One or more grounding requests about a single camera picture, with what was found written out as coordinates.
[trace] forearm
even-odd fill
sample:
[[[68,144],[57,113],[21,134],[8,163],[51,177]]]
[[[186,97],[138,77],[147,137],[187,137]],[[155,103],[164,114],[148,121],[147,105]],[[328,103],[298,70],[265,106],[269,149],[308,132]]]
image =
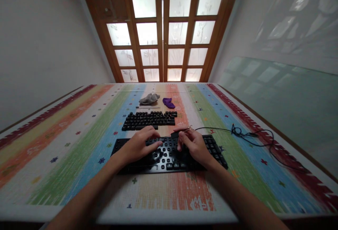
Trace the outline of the forearm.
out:
[[[288,229],[269,208],[217,161],[212,160],[205,167],[220,182],[222,195],[231,208],[252,229]]]
[[[51,221],[47,229],[79,229],[88,222],[88,215],[92,210],[100,193],[124,166],[124,160],[114,155],[88,184],[59,212]]]

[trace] hand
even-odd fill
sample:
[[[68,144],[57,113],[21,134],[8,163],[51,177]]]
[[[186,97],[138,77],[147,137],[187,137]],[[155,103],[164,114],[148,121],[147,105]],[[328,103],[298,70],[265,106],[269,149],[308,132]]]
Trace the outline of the hand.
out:
[[[174,131],[185,130],[187,128],[189,127],[177,127],[174,129]],[[206,164],[209,164],[210,162],[215,160],[205,146],[201,133],[195,130],[189,130],[185,133],[183,131],[180,131],[179,140],[177,143],[178,151],[182,151],[183,144],[185,144],[189,148],[191,156],[203,166],[206,166]]]
[[[123,158],[125,164],[137,161],[155,151],[162,144],[162,141],[157,141],[149,146],[145,146],[145,141],[148,138],[154,139],[158,137],[160,137],[160,135],[153,126],[144,127],[142,130],[136,132],[116,154],[118,157]]]

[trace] red border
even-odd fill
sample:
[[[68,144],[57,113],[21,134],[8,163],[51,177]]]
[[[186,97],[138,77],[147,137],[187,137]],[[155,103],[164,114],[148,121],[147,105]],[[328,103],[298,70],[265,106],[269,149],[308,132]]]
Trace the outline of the red border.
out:
[[[58,112],[60,109],[62,109],[63,107],[67,106],[68,104],[70,104],[71,102],[73,102],[74,100],[76,100],[81,95],[83,95],[84,93],[88,92],[90,89],[92,89],[95,86],[96,85],[89,85],[89,86],[85,87],[84,89],[82,89],[81,91],[78,91],[77,93],[73,94],[71,97],[65,99],[63,102],[59,103],[55,107],[47,110],[46,112],[44,112],[40,116],[34,118],[30,122],[28,122],[25,125],[21,126],[19,129],[13,131],[12,133],[10,133],[7,136],[5,136],[2,139],[0,139],[0,150],[2,148],[4,148],[5,146],[11,144],[15,139],[21,137],[23,134],[27,133],[32,128],[34,128],[35,126],[39,125],[42,121],[44,121],[45,119],[49,118],[50,116],[52,116],[53,114],[55,114],[56,112]]]
[[[221,90],[219,90],[214,84],[207,84],[207,86],[214,91],[214,93],[232,110],[232,112],[237,115],[241,121],[252,131],[262,130],[254,120],[252,120],[243,110],[241,110],[235,103],[233,103],[227,96],[225,96]],[[259,140],[263,144],[271,143],[271,136],[268,132],[261,132],[259,134]],[[275,147],[272,147],[272,153],[284,164],[298,168],[302,171],[302,165],[297,159],[292,156],[283,146],[280,145],[276,140],[274,141]],[[300,181],[304,187],[306,187],[310,193],[321,203],[326,205],[327,210],[331,212],[337,212],[338,210],[338,196],[333,194],[333,192],[317,178],[309,170],[308,174],[302,173],[297,170],[288,168],[298,181]]]

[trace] gray cloth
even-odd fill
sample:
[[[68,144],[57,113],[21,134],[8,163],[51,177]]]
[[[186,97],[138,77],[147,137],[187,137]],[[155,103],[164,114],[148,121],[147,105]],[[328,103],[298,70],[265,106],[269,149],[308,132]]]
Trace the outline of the gray cloth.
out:
[[[156,102],[159,99],[158,94],[148,94],[146,97],[140,99],[138,102],[141,103],[142,105],[150,105],[154,102]]]

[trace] blue stripe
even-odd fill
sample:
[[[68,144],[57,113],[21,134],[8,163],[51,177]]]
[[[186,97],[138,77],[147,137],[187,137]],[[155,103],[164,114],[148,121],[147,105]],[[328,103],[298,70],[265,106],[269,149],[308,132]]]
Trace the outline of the blue stripe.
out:
[[[217,96],[211,90],[209,90],[207,85],[197,84],[197,87],[208,100],[211,107],[214,108],[218,116],[222,119],[227,129],[230,130],[232,124],[234,123],[235,127],[242,129],[242,133],[250,132],[246,127],[242,126],[237,117],[232,115],[232,112],[228,110],[228,107],[225,106],[223,102],[218,100]],[[250,162],[259,171],[262,179],[270,187],[275,197],[280,202],[286,204],[293,213],[303,213],[301,206],[306,210],[307,213],[322,212],[320,204],[303,187],[297,185],[298,181],[295,179],[295,177],[285,168],[280,167],[269,154],[267,149],[256,146],[250,147],[249,143],[245,140],[236,136],[233,137],[248,156]],[[255,144],[262,144],[259,139],[247,139]],[[265,160],[268,165],[263,164],[261,162],[262,159]],[[285,184],[285,188],[279,184],[279,181]]]
[[[89,182],[89,180],[101,170],[101,168],[110,158],[116,139],[126,138],[128,131],[122,131],[122,126],[120,126],[119,123],[124,123],[126,120],[126,117],[123,117],[123,115],[128,115],[130,112],[136,111],[136,106],[138,106],[138,101],[141,99],[145,87],[145,84],[135,85],[126,101],[123,104],[121,102],[120,111],[106,129],[104,135],[100,139],[96,148],[93,150],[82,171],[73,182],[70,192],[62,200],[61,205],[68,203]],[[102,158],[105,159],[104,164],[99,163],[100,159]]]

